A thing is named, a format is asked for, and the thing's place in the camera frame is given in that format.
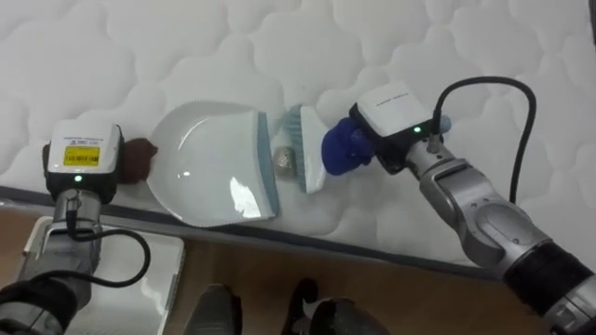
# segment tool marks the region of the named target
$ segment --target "quilted mattress surface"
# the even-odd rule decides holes
[[[279,119],[297,103],[333,126],[363,92],[403,80],[427,108],[452,82],[498,74],[535,91],[519,203],[596,268],[596,56],[585,0],[0,0],[0,185],[45,191],[41,148],[62,119],[107,118],[149,137],[192,100]],[[506,87],[456,91],[446,143],[508,193],[525,121]],[[278,183],[282,215],[251,225],[469,264],[410,173],[375,162],[304,195]],[[145,184],[122,206],[163,210]]]

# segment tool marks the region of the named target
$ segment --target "yellow label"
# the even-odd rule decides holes
[[[100,147],[67,146],[64,152],[65,166],[96,167],[100,164]]]

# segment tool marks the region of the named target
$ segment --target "brush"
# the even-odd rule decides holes
[[[323,188],[327,171],[321,158],[323,137],[329,130],[312,107],[296,105],[284,119],[284,129],[294,150],[300,189],[313,194]]]

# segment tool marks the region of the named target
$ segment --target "wooden floor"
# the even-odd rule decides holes
[[[7,283],[34,219],[0,213],[0,284]],[[540,320],[496,282],[379,261],[186,242],[183,276],[166,334],[180,334],[200,293],[222,283],[242,298],[243,334],[279,334],[295,285],[345,296],[392,334],[546,334]]]

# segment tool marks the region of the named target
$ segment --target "silver robotic arm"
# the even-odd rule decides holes
[[[596,332],[596,276],[440,141],[406,155],[420,191],[458,234],[466,255],[502,279],[542,316],[552,334]]]
[[[60,335],[91,299],[91,283],[70,276],[40,278],[54,271],[92,275],[102,242],[75,242],[68,234],[66,212],[76,211],[77,230],[98,234],[101,201],[91,192],[68,190],[58,196],[54,222],[45,231],[39,255],[28,261],[20,281],[0,295],[0,334]]]

